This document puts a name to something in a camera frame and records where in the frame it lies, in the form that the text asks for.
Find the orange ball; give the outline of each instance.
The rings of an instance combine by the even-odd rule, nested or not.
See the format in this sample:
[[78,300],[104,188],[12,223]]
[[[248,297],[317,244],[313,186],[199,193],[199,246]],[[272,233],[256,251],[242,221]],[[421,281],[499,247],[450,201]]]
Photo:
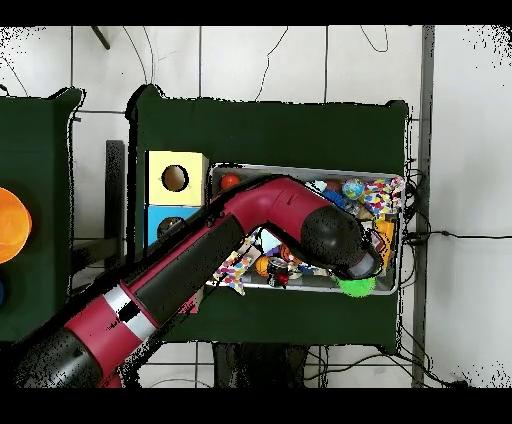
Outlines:
[[262,277],[267,278],[268,277],[268,272],[267,272],[268,256],[260,256],[256,260],[256,263],[254,264],[254,267],[256,268],[256,272],[259,275],[261,275]]
[[292,255],[288,246],[284,244],[279,246],[279,256],[281,256],[281,258],[283,258],[287,262],[295,262],[296,264],[302,263],[302,261],[299,258]]
[[240,178],[235,174],[226,174],[220,180],[220,187],[222,190],[227,190],[240,182]]

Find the green ball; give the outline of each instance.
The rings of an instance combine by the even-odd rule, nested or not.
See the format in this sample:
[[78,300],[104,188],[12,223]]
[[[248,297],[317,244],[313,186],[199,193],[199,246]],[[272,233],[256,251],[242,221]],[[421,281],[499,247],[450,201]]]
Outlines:
[[341,291],[350,297],[366,297],[372,294],[377,283],[375,277],[364,280],[342,280],[333,276]]

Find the orange object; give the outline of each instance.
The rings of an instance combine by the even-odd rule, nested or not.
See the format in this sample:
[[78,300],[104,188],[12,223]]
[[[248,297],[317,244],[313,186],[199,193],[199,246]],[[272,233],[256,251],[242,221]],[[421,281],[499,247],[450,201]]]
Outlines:
[[374,223],[374,228],[384,240],[384,249],[379,253],[382,257],[384,269],[387,269],[389,256],[391,255],[391,241],[393,240],[393,229],[395,228],[395,225],[389,221],[377,221]]
[[254,264],[254,267],[256,268],[256,272],[259,275],[261,275],[262,277],[267,278],[268,277],[268,272],[267,272],[268,256],[260,256],[256,260],[256,263]]
[[226,174],[220,180],[220,187],[222,190],[227,190],[240,182],[240,178],[235,174]]
[[13,193],[0,187],[0,264],[20,252],[31,229],[27,208]]
[[287,262],[295,262],[296,264],[301,264],[302,261],[299,258],[296,258],[290,252],[290,249],[285,244],[279,246],[279,256],[283,258]]

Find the green table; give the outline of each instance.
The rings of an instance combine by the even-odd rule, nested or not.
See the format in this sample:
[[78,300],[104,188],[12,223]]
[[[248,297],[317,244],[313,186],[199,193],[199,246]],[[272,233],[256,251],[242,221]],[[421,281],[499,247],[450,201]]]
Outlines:
[[[408,108],[403,101],[375,106],[181,100],[163,98],[149,85],[134,94],[128,115],[128,172],[137,183],[128,188],[128,201],[135,203],[135,216],[128,217],[135,228],[128,238],[139,249],[146,150],[201,152],[211,162],[404,172]],[[397,293],[352,299],[277,290],[247,290],[241,297],[218,288],[165,340],[380,345],[394,352],[397,300]]]
[[81,97],[77,89],[48,99],[0,97],[0,187],[20,198],[33,223],[20,254],[0,264],[8,289],[0,307],[0,342],[23,337],[66,301],[71,247],[67,135]]

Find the wooden cube with hole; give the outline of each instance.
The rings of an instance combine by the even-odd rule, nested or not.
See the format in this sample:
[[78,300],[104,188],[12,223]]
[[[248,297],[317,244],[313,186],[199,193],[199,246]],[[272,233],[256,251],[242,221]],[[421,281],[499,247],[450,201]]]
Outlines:
[[201,153],[150,151],[149,204],[202,206],[208,159]]

